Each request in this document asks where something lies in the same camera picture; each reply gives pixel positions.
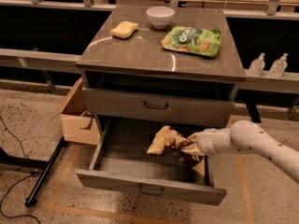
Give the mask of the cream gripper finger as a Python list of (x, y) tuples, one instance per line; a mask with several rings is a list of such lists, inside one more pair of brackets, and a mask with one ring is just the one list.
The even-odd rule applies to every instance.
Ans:
[(200, 133), (193, 133), (188, 137), (188, 139), (193, 141), (193, 142), (196, 142), (199, 138), (199, 135), (200, 135)]
[(196, 157), (204, 156), (204, 153), (201, 152), (198, 147), (193, 147), (193, 146), (183, 147), (181, 150), (184, 153), (192, 155), (192, 156), (196, 156)]

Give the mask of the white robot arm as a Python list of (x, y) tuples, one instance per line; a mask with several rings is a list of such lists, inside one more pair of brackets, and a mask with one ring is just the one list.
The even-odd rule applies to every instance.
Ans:
[(239, 120), (230, 128), (205, 129), (193, 133), (189, 139), (192, 143), (182, 149), (189, 155), (215, 156), (222, 153), (259, 155), (299, 183), (299, 152), (282, 145), (252, 121)]

